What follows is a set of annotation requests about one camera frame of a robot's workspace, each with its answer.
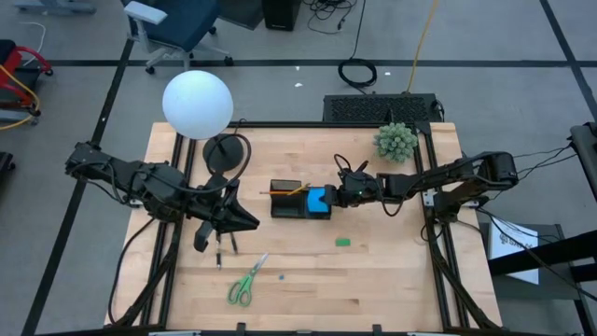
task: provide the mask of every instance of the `white paper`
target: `white paper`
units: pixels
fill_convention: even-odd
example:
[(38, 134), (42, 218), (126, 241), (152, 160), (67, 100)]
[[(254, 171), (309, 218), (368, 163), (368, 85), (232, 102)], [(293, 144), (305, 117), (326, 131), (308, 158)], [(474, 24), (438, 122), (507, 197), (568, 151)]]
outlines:
[[(495, 225), (498, 225), (502, 231), (507, 233), (512, 238), (516, 239), (521, 244), (525, 245), (527, 248), (537, 247), (538, 245), (538, 238), (537, 231), (529, 230), (527, 228), (523, 228), (520, 225), (516, 225), (510, 222), (506, 222), (499, 218), (492, 218), (493, 224), (489, 229), (489, 259), (495, 259), (503, 256), (507, 256), (516, 252), (520, 252), (523, 248), (514, 243), (510, 238), (506, 237), (502, 232), (500, 232)], [(528, 270), (516, 273), (510, 273), (508, 276), (513, 278), (526, 281), (531, 284), (539, 285), (539, 270)]]

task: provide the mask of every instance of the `gray floor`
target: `gray floor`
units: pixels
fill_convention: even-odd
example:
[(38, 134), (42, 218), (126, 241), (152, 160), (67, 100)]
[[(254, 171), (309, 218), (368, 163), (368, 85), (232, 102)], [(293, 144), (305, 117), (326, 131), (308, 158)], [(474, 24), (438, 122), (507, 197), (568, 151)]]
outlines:
[[(549, 1), (579, 60), (597, 60), (597, 2)], [(50, 60), (117, 60), (126, 25), (119, 1), (93, 1), (91, 17), (47, 17), (18, 13), (0, 4), (0, 32), (36, 48), (45, 24), (42, 53)], [(411, 59), (431, 0), (369, 0), (358, 57)], [(303, 8), (293, 33), (269, 31), (263, 22), (251, 32), (218, 21), (218, 36), (204, 42), (232, 51), (236, 60), (343, 59), (352, 53), (357, 11), (338, 35), (306, 29)], [(212, 58), (212, 55), (197, 55)], [(138, 47), (132, 59), (147, 59)], [(441, 1), (425, 42), (422, 59), (557, 60), (562, 50), (535, 0)], [(126, 69), (102, 147), (123, 159), (142, 159), (151, 124), (163, 120), (160, 97), (177, 67), (157, 67), (151, 77), (143, 67)], [(224, 80), (234, 103), (235, 119), (319, 120), (325, 94), (356, 93), (335, 67), (212, 67)], [(362, 76), (357, 69), (349, 69)], [(63, 162), (77, 141), (88, 140), (97, 122), (113, 67), (59, 67), (42, 77), (39, 95), (44, 116), (34, 128), (0, 133), (0, 150), (15, 154), (19, 169), (0, 189), (0, 329), (21, 333), (49, 252), (60, 228), (74, 181)], [(379, 67), (377, 93), (406, 88), (408, 67)], [(597, 90), (597, 69), (583, 69)], [(566, 144), (571, 126), (593, 120), (568, 68), (439, 68), (417, 71), (414, 92), (434, 92), (456, 123), (467, 153), (500, 149), (527, 153)], [(527, 167), (538, 158), (520, 161)], [(595, 230), (597, 204), (582, 170), (570, 160), (538, 170), (515, 189), (488, 204), (515, 222), (561, 223), (566, 234)], [(95, 189), (87, 189), (64, 258), (37, 332), (99, 328), (124, 239), (129, 212)], [(586, 286), (597, 292), (597, 286)], [(574, 306), (560, 301), (499, 300), (505, 324), (514, 330), (579, 332)], [(597, 306), (592, 305), (593, 312)]]

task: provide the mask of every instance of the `white globe lamp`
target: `white globe lamp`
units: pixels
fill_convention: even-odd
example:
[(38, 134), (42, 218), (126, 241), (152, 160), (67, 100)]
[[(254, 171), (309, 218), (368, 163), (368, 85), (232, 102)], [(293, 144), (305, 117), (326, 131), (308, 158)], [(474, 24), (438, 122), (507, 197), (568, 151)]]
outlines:
[(220, 78), (204, 71), (186, 71), (168, 83), (161, 104), (178, 133), (195, 140), (210, 139), (203, 147), (203, 158), (213, 171), (223, 173), (241, 163), (241, 141), (220, 134), (234, 111), (232, 95)]

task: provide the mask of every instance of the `green scissors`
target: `green scissors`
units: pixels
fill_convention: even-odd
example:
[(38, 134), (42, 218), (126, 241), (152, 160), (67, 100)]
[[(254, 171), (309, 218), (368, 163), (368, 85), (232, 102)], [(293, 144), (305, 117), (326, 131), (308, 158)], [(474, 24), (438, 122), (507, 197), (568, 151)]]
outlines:
[(228, 303), (235, 304), (239, 303), (242, 307), (246, 307), (251, 303), (251, 284), (253, 283), (253, 277), (257, 274), (257, 271), (263, 266), (265, 259), (268, 258), (269, 253), (266, 253), (261, 259), (255, 264), (251, 272), (245, 275), (244, 278), (232, 284), (232, 287), (228, 291)]

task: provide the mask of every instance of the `black lamp base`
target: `black lamp base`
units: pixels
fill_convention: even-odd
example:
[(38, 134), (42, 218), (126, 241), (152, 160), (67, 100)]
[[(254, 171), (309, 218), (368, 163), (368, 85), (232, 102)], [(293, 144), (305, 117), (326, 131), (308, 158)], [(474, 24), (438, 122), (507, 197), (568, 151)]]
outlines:
[[(243, 160), (244, 149), (241, 140), (236, 136), (229, 136), (218, 145), (216, 141), (223, 135), (216, 135), (209, 139), (203, 147), (203, 159), (205, 164), (217, 173), (224, 173), (234, 169)], [(209, 161), (207, 156), (212, 152)]]

